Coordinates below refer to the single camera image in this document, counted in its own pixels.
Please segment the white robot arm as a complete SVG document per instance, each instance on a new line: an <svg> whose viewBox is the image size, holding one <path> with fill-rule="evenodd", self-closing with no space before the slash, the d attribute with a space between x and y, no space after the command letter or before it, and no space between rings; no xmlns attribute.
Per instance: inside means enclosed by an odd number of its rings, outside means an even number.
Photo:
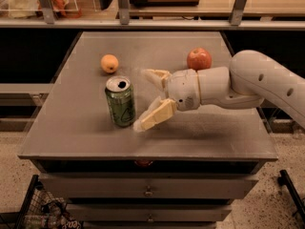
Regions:
<svg viewBox="0 0 305 229"><path fill-rule="evenodd" d="M142 75L165 96L156 98L134 122L137 132L172 118L177 111L202 105L251 109L265 100L305 127L305 79L261 52L238 52L227 67L175 73L147 69Z"/></svg>

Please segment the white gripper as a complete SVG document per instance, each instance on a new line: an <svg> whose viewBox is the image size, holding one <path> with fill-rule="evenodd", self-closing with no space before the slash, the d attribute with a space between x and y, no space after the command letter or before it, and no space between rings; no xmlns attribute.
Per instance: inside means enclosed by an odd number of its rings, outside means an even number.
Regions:
<svg viewBox="0 0 305 229"><path fill-rule="evenodd" d="M135 120L133 129L136 132L145 132L170 119L177 110L196 110L200 106L198 75L195 70L188 69L171 74L164 70L146 69L143 76L158 90L165 88L168 98L157 97Z"/></svg>

